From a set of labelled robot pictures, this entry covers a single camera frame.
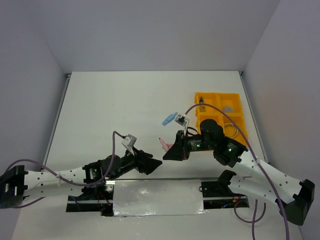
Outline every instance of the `pink object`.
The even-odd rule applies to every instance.
[[[162,145],[162,148],[165,152],[168,152],[169,149],[172,147],[173,144],[166,144],[160,137],[159,137],[159,141]]]

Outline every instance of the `wire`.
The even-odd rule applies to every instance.
[[[227,123],[224,125],[224,128],[226,128],[226,127],[234,127],[235,128],[235,134],[233,136],[229,136],[229,138],[233,139],[238,135],[239,130],[238,130],[238,128],[235,127],[235,125],[233,125],[232,123]]]
[[[81,211],[81,207],[80,207],[80,204],[78,203],[77,199],[74,197],[74,196],[70,196],[72,198],[72,200],[75,202],[75,205],[76,207],[78,208],[78,211],[79,212],[82,212]]]
[[[100,192],[101,197],[103,197],[103,199],[106,201],[106,203],[111,206],[111,203],[108,201],[107,198],[105,198],[105,196],[102,195],[102,193]]]
[[[195,136],[195,134],[193,134],[193,133],[191,133],[191,132],[188,131],[189,129],[195,131],[196,134],[199,134],[198,131],[197,131],[197,129],[195,129],[195,128],[191,127],[191,126],[188,126],[188,127],[186,128],[186,134],[187,134],[187,135]]]
[[[87,184],[83,184],[83,183],[76,183],[76,182],[73,182],[73,181],[69,181],[68,179],[62,177],[62,176],[58,176],[57,173],[55,173],[53,170],[51,170],[49,167],[43,165],[42,163],[40,162],[37,162],[35,160],[32,160],[32,159],[19,159],[19,160],[16,160],[14,161],[13,163],[11,163],[7,169],[5,170],[5,172],[9,171],[12,166],[16,165],[17,163],[20,163],[20,162],[28,162],[28,163],[33,163],[35,165],[38,165],[40,166],[41,168],[47,170],[49,173],[51,173],[52,175],[54,175],[55,177],[59,177],[62,181],[68,183],[68,184],[71,184],[71,185],[75,185],[75,186],[79,186],[79,187],[92,187],[92,186],[95,186],[97,185],[98,183],[102,182],[105,177],[109,174],[113,164],[114,164],[114,159],[115,159],[115,153],[116,153],[116,135],[118,135],[119,137],[121,138],[125,138],[124,136],[122,136],[120,133],[118,133],[117,131],[113,131],[112,133],[112,156],[111,156],[111,160],[110,160],[110,164],[106,170],[106,172],[103,174],[103,176],[98,180],[98,181],[95,181],[95,182],[92,182],[92,183],[87,183]],[[40,197],[38,199],[36,199],[35,201],[32,201],[26,205],[23,205],[23,206],[16,206],[14,208],[16,209],[20,209],[20,208],[24,208],[24,207],[28,207],[32,204],[35,204],[36,202],[40,201],[41,199],[43,199],[44,197]]]
[[[237,207],[238,207],[239,203],[244,202],[245,200],[246,200],[246,199],[240,199],[240,200],[238,200],[238,201],[235,203],[234,209],[233,209],[233,210],[234,210],[234,214],[235,214],[235,215],[237,216],[237,218],[240,219],[241,221],[243,221],[243,222],[245,222],[245,223],[247,223],[247,224],[252,224],[252,221],[248,221],[248,220],[243,219],[243,218],[240,217],[239,214],[237,213]],[[254,223],[259,222],[259,221],[264,217],[264,215],[265,215],[265,213],[266,213],[266,209],[267,209],[267,204],[264,203],[264,204],[263,204],[263,211],[262,211],[262,213],[261,213],[261,216],[260,216],[257,220],[255,220]]]
[[[245,140],[251,154],[252,154],[252,157],[254,159],[254,161],[257,163],[258,162],[258,159],[257,159],[257,156],[255,155],[255,152],[253,150],[253,148],[251,147],[248,139],[246,138],[244,132],[240,129],[240,127],[235,123],[235,121],[233,121],[233,119],[231,117],[229,117],[226,113],[224,113],[222,110],[220,110],[219,108],[215,107],[215,106],[212,106],[210,104],[207,104],[207,103],[197,103],[197,104],[194,104],[193,106],[191,106],[186,112],[185,112],[185,116],[195,107],[197,106],[208,106],[210,108],[213,108],[215,110],[217,110],[218,112],[220,112],[221,114],[223,114],[227,119],[229,119],[229,121],[238,129],[239,133],[242,135],[243,139]],[[262,173],[264,174],[264,176],[266,177],[266,179],[268,180],[269,184],[271,185],[272,187],[272,190],[274,191],[275,195],[276,195],[276,198],[278,200],[278,204],[279,204],[279,207],[280,207],[280,211],[281,211],[281,215],[283,217],[283,220],[284,220],[284,226],[285,226],[285,239],[286,240],[290,240],[290,235],[289,235],[289,225],[288,225],[288,219],[287,219],[287,215],[286,215],[286,211],[285,211],[285,208],[284,208],[284,205],[282,203],[282,200],[280,198],[280,195],[274,185],[274,183],[272,182],[271,178],[269,177],[269,175],[267,174],[266,170],[262,167],[262,165],[260,163],[257,163],[258,167],[260,168],[260,170],[262,171]]]
[[[258,200],[255,200],[254,204],[254,211],[253,211],[253,217],[252,217],[252,226],[251,226],[251,233],[252,233],[252,239],[256,240],[255,236],[255,223],[256,223],[256,215],[257,215],[257,209],[258,209]]]
[[[36,200],[34,200],[34,201],[32,201],[32,202],[29,202],[29,203],[26,204],[26,205],[14,206],[13,209],[23,209],[23,208],[25,208],[25,207],[29,207],[30,205],[35,204],[35,203],[39,202],[40,200],[42,200],[42,199],[44,199],[44,198],[45,198],[45,197],[40,197],[40,198],[38,198],[38,199],[36,199]]]

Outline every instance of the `white wall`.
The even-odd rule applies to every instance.
[[[23,0],[65,72],[243,70],[279,0]]]
[[[19,0],[0,1],[0,32],[2,175],[14,160],[43,160],[65,76]],[[1,209],[1,240],[11,239],[19,212]]]
[[[281,0],[244,82],[271,163],[316,185],[304,240],[320,236],[320,1]]]

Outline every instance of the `white table surface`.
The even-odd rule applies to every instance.
[[[46,165],[67,170],[111,154],[113,130],[138,138],[136,148],[156,159],[164,154],[158,138],[173,142],[180,126],[162,121],[171,113],[184,113],[195,92],[239,93],[249,141],[258,157],[262,149],[237,71],[73,72],[65,95]],[[195,123],[190,113],[191,126]],[[125,152],[116,141],[116,154]],[[191,153],[189,160],[164,161],[149,176],[131,171],[124,179],[218,177],[224,167],[212,152]],[[232,209],[213,209],[188,216],[99,217],[97,212],[66,213],[67,196],[48,197],[21,210],[13,240],[250,240],[251,225],[239,221]],[[239,209],[250,219],[252,208]],[[290,239],[301,240],[299,228],[290,226]],[[285,239],[279,210],[267,208],[256,224],[259,240]]]
[[[248,138],[255,154],[262,149],[237,71],[73,72],[64,98],[46,166],[67,170],[84,166],[112,153],[112,132],[137,137],[135,147],[162,160],[159,142],[173,143],[182,129],[163,120],[184,114],[194,104],[195,92],[240,94]],[[195,127],[195,109],[188,117]],[[116,138],[116,154],[125,148]],[[122,179],[218,177],[225,169],[211,151],[191,153],[186,161],[163,161],[146,176],[133,170]]]

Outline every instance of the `blue object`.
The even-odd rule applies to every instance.
[[[172,120],[174,120],[177,116],[177,112],[175,113],[172,113],[170,116],[168,116],[163,122],[162,122],[162,125],[163,126],[166,126],[168,123],[170,123]]]

